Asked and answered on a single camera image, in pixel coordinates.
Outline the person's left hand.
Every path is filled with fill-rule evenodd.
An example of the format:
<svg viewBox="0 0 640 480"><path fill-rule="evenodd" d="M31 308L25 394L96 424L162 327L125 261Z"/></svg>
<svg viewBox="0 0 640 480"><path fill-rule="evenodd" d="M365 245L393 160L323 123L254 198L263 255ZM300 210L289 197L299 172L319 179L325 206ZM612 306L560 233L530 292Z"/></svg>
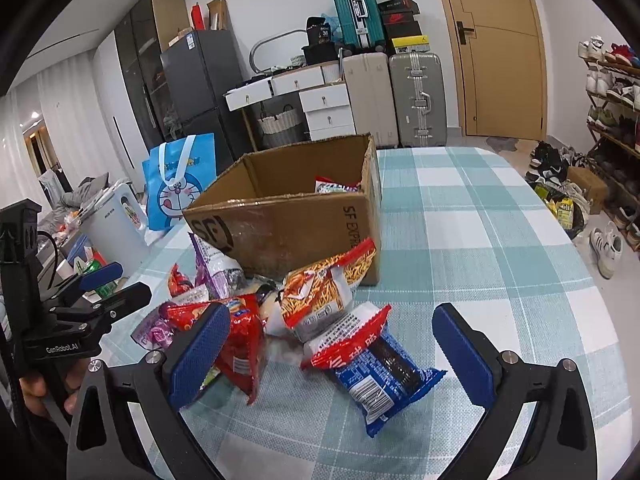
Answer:
<svg viewBox="0 0 640 480"><path fill-rule="evenodd" d="M74 412L78 397L78 390L84 380L89 362L89 359L78 360L67 371L65 377L65 388L68 392L68 396L64 402L64 408L70 415ZM43 403L43 399L48 394L48 386L44 378L38 374L30 374L22 377L20 379L20 384L26 408L36 416L49 418L49 412Z"/></svg>

